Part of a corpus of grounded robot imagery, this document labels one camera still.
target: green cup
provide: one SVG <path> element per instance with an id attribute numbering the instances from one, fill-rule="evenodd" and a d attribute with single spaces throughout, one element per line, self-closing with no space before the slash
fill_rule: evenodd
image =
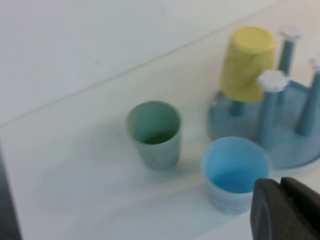
<path id="1" fill-rule="evenodd" d="M 178 162 L 181 146 L 181 118 L 171 105 L 148 101 L 128 115 L 126 127 L 145 165 L 165 170 Z"/>

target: yellow cup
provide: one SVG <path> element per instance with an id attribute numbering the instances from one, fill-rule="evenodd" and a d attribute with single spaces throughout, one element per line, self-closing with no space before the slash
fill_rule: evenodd
<path id="1" fill-rule="evenodd" d="M 255 103 L 263 98 L 257 77 L 271 70 L 275 62 L 276 41 L 267 30 L 247 26 L 235 31 L 224 61 L 220 87 L 232 100 Z"/>

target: white peg cap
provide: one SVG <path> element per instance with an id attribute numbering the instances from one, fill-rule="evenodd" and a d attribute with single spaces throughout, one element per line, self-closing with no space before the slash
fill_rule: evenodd
<path id="1" fill-rule="evenodd" d="M 283 25 L 280 31 L 280 35 L 291 42 L 298 40 L 302 37 L 299 28 L 294 25 Z"/>
<path id="2" fill-rule="evenodd" d="M 320 55 L 311 58 L 311 64 L 317 72 L 320 72 Z"/>
<path id="3" fill-rule="evenodd" d="M 257 80 L 261 84 L 263 90 L 268 93 L 281 92 L 289 83 L 289 79 L 285 74 L 278 70 L 265 70 L 258 76 Z"/>

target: cup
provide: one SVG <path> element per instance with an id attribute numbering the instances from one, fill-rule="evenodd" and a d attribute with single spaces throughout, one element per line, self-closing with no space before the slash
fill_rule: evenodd
<path id="1" fill-rule="evenodd" d="M 276 41 L 267 30 L 247 26 L 235 31 L 230 39 L 220 78 L 222 92 L 241 103 L 263 98 L 257 77 L 274 67 Z"/>
<path id="2" fill-rule="evenodd" d="M 268 178 L 271 160 L 258 144 L 242 137 L 214 141 L 202 159 L 214 207 L 226 214 L 240 214 L 251 207 L 255 181 Z"/>
<path id="3" fill-rule="evenodd" d="M 171 105 L 148 101 L 128 115 L 127 131 L 145 165 L 166 170 L 178 162 L 181 146 L 181 118 Z"/>

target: cup rim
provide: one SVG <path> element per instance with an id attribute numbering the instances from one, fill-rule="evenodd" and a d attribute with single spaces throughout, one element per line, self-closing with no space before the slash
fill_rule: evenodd
<path id="1" fill-rule="evenodd" d="M 271 173 L 272 173 L 272 170 L 273 170 L 273 165 L 272 165 L 272 161 L 271 161 L 271 157 L 270 155 L 268 154 L 268 152 L 262 147 L 260 146 L 259 144 L 257 144 L 256 142 L 254 141 L 251 141 L 250 139 L 248 138 L 245 138 L 245 137 L 240 137 L 240 136 L 225 136 L 225 137 L 221 137 L 221 138 L 218 138 L 216 140 L 214 140 L 213 142 L 210 143 L 210 145 L 207 147 L 203 157 L 202 157 L 202 160 L 201 160 L 201 171 L 202 171 L 202 174 L 204 176 L 204 179 L 206 180 L 206 182 L 208 184 L 210 184 L 211 186 L 219 189 L 221 192 L 223 193 L 226 193 L 226 194 L 229 194 L 229 195 L 237 195 L 237 196 L 249 196 L 249 195 L 252 195 L 253 193 L 253 190 L 250 191 L 250 192 L 244 192 L 244 193 L 235 193 L 235 192 L 231 192 L 231 191 L 226 191 L 224 189 L 222 189 L 221 187 L 217 186 L 216 184 L 214 184 L 213 182 L 211 182 L 206 174 L 206 171 L 205 171 L 205 158 L 206 156 L 208 155 L 208 152 L 211 148 L 211 146 L 213 146 L 214 144 L 216 144 L 217 142 L 222 142 L 222 141 L 226 141 L 226 140 L 230 140 L 230 139 L 238 139 L 238 140 L 241 140 L 241 141 L 244 141 L 244 142 L 247 142 L 248 144 L 250 144 L 251 146 L 253 146 L 254 148 L 258 149 L 259 151 L 261 151 L 261 153 L 263 154 L 264 156 L 264 159 L 266 161 L 266 164 L 267 164 L 267 167 L 268 167 L 268 178 L 270 178 L 271 176 Z"/>
<path id="2" fill-rule="evenodd" d="M 175 134 L 170 138 L 168 139 L 167 141 L 164 141 L 164 142 L 161 142 L 161 143 L 156 143 L 156 144 L 152 144 L 152 143 L 145 143 L 145 142 L 142 142 L 142 141 L 139 141 L 137 139 L 135 139 L 130 130 L 129 130 L 129 117 L 130 115 L 133 113 L 134 110 L 136 110 L 138 107 L 140 107 L 141 105 L 144 105 L 144 104 L 151 104 L 151 103 L 158 103 L 158 104 L 163 104 L 163 105 L 166 105 L 167 107 L 171 108 L 174 110 L 174 112 L 176 113 L 177 117 L 178 117 L 178 120 L 179 120 L 179 125 L 178 125 L 178 128 L 177 128 L 177 131 L 175 132 Z M 168 103 L 168 102 L 165 102 L 165 101 L 160 101 L 160 100 L 150 100 L 150 101 L 144 101 L 142 103 L 139 103 L 138 105 L 136 105 L 134 108 L 132 108 L 129 113 L 127 114 L 126 116 L 126 119 L 125 119 L 125 128 L 126 128 L 126 133 L 129 135 L 129 137 L 139 143 L 139 144 L 142 144 L 142 145 L 147 145 L 147 146 L 153 146 L 153 145 L 160 145 L 160 144 L 165 144 L 167 143 L 168 141 L 172 140 L 175 136 L 177 136 L 180 132 L 181 132 L 181 126 L 182 126 L 182 117 L 181 117 L 181 114 L 178 110 L 177 107 L 175 107 L 174 105 Z"/>

